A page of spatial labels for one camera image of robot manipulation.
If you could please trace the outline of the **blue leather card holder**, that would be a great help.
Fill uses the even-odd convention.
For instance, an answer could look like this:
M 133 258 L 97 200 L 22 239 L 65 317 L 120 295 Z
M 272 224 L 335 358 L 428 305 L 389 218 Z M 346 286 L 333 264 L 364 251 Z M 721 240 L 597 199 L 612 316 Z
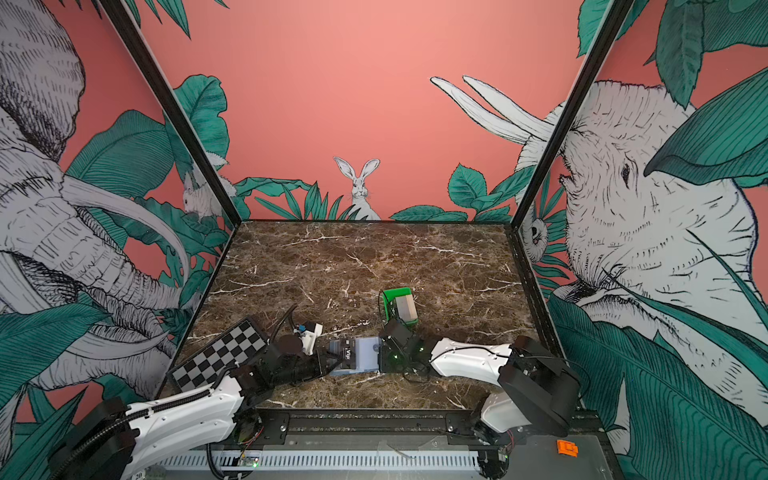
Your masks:
M 375 373 L 380 370 L 379 348 L 381 339 L 378 337 L 359 337 L 354 340 L 356 341 L 357 367 L 354 370 L 338 370 L 337 367 L 330 373 L 331 376 Z M 331 347 L 333 341 L 331 341 L 329 345 L 329 351 L 332 353 L 334 353 Z

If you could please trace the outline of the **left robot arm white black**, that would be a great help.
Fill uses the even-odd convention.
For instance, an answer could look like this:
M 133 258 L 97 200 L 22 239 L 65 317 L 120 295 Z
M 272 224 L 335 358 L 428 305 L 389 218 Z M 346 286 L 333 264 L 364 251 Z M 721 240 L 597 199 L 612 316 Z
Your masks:
M 103 401 L 52 447 L 51 478 L 128 479 L 168 457 L 221 442 L 237 428 L 260 432 L 256 408 L 276 387 L 322 378 L 344 361 L 323 347 L 306 355 L 301 339 L 289 340 L 289 350 L 269 342 L 231 362 L 211 383 L 172 397 Z

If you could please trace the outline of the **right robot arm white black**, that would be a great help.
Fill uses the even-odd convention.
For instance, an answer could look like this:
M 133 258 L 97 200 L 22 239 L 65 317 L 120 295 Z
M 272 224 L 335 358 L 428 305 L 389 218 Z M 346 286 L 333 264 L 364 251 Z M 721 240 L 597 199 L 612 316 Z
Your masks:
M 563 359 L 525 335 L 495 346 L 422 337 L 391 320 L 380 331 L 383 372 L 462 377 L 499 389 L 481 405 L 479 422 L 497 434 L 531 427 L 565 437 L 576 411 L 581 379 Z

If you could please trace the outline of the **green plastic card tray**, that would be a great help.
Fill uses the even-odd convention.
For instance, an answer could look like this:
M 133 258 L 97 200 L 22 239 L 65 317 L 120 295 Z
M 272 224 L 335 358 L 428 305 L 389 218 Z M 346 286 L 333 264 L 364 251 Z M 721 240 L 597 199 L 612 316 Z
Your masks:
M 382 315 L 382 320 L 384 324 L 389 323 L 391 320 L 395 320 L 397 322 L 402 323 L 397 317 L 395 298 L 399 296 L 407 295 L 407 294 L 413 295 L 412 290 L 408 287 L 384 290 L 380 293 L 381 315 Z M 411 327 L 415 327 L 417 324 L 418 324 L 418 321 L 413 324 L 404 324 L 404 325 L 406 327 L 411 328 Z

